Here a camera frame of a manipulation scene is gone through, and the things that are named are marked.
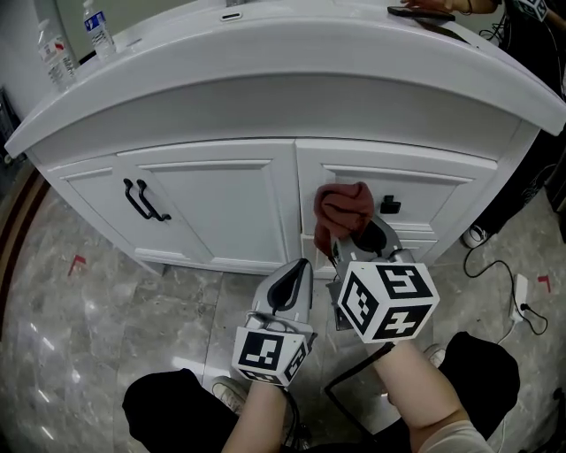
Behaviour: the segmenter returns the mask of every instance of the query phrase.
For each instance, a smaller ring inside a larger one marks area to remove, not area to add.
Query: blue bottle label
[[[93,16],[89,17],[87,20],[85,20],[85,28],[87,29],[88,32],[91,32],[95,28],[102,25],[104,22],[106,22],[104,13],[102,11],[99,11]]]

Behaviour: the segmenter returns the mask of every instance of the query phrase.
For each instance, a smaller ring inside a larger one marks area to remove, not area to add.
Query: red floor marking
[[[544,283],[544,282],[546,282],[548,292],[550,293],[550,279],[548,278],[548,275],[543,275],[542,277],[539,277],[539,283]]]
[[[87,260],[79,255],[75,255],[73,258],[73,262],[71,263],[71,269],[69,269],[69,273],[67,274],[67,277],[71,276],[71,274],[73,273],[74,265],[77,263],[83,263],[85,265],[87,263]]]

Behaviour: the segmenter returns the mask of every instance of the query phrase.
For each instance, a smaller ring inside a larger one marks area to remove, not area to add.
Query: bottle cap
[[[45,28],[47,28],[47,27],[49,26],[49,24],[50,24],[50,20],[49,20],[49,19],[42,20],[42,21],[39,23],[39,26],[37,26],[37,28],[38,28],[40,31],[43,31],[43,30],[45,30]]]

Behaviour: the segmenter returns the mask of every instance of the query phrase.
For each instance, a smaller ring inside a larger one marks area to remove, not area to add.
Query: bathroom vanity
[[[120,39],[6,149],[157,272],[267,274],[306,257],[332,277],[314,195],[359,180],[376,212],[401,203],[380,215],[431,264],[539,131],[566,120],[562,99],[490,42],[364,2],[194,8]]]

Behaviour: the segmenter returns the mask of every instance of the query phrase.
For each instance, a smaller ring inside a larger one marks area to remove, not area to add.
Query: white shoe
[[[241,411],[248,398],[248,392],[236,380],[226,376],[218,376],[212,381],[212,394],[236,415]]]
[[[424,354],[428,357],[428,361],[438,368],[444,362],[444,357],[446,357],[446,350],[441,348],[439,344],[432,344],[424,351]]]
[[[475,249],[489,239],[490,234],[481,226],[472,225],[462,234],[462,242],[469,249]]]

